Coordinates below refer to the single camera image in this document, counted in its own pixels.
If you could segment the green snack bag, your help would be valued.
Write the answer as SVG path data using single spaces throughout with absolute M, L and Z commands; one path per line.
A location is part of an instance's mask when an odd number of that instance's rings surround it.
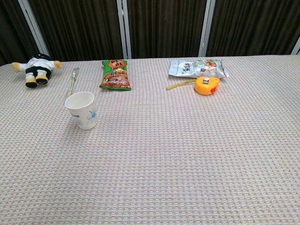
M 126 60 L 103 60 L 101 89 L 131 90 Z

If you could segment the dark brown partition panel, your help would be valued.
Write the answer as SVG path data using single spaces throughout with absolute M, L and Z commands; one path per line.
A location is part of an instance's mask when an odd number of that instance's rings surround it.
M 207 56 L 290 55 L 300 0 L 216 0 Z
M 38 52 L 18 0 L 0 0 L 0 66 L 25 63 Z
M 117 0 L 28 0 L 50 56 L 122 59 Z
M 196 57 L 207 0 L 127 0 L 131 55 Z

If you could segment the yellow tape measure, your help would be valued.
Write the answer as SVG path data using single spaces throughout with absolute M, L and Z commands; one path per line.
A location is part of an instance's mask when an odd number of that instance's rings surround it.
M 201 76 L 196 79 L 190 79 L 184 82 L 180 82 L 178 84 L 174 84 L 172 86 L 167 87 L 166 90 L 171 90 L 188 83 L 195 83 L 195 91 L 200 95 L 208 96 L 218 90 L 220 79 L 214 77 Z

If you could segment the white paper cup blue flowers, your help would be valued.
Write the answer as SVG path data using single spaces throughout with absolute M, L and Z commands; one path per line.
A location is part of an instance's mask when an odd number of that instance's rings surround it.
M 98 118 L 93 93 L 87 91 L 75 93 L 66 99 L 65 107 L 80 129 L 89 130 L 97 125 Z

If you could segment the checkered woven tablecloth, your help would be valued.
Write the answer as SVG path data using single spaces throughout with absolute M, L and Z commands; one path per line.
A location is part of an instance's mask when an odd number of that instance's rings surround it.
M 100 61 L 47 85 L 0 67 L 0 225 L 300 225 L 300 56 L 223 57 L 210 96 L 128 61 L 130 91 L 99 88 Z M 94 94 L 97 125 L 65 107 Z

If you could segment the white partition frame post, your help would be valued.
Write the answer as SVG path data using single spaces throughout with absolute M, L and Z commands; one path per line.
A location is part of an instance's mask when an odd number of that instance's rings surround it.
M 297 55 L 300 52 L 300 37 L 298 38 L 292 52 L 291 55 Z
M 116 0 L 116 1 L 117 1 L 123 58 L 132 59 L 127 0 Z
M 25 16 L 26 22 L 30 28 L 30 31 L 33 35 L 33 38 L 35 40 L 35 43 L 38 47 L 38 50 L 43 53 L 46 54 L 48 56 L 50 56 L 50 53 L 48 51 L 48 48 L 46 46 L 45 40 L 42 36 L 41 30 L 39 28 L 39 25 L 36 21 L 36 18 L 34 16 L 34 13 L 31 9 L 30 3 L 28 0 L 18 0 L 18 3 L 22 9 L 22 12 Z
M 198 57 L 205 57 L 207 53 L 215 4 L 216 0 L 206 0 Z

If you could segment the silver white snack bag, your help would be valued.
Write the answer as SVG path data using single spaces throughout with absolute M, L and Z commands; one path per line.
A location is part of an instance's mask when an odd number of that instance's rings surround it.
M 229 73 L 221 60 L 203 59 L 196 61 L 172 60 L 169 75 L 175 77 L 198 78 L 201 76 L 228 78 Z

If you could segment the black white plush toy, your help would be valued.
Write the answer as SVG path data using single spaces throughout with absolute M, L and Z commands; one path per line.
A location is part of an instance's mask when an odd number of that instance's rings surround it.
M 52 60 L 50 56 L 40 52 L 33 55 L 27 63 L 12 62 L 11 65 L 16 73 L 25 73 L 25 85 L 28 88 L 47 84 L 52 70 L 62 68 L 60 61 Z

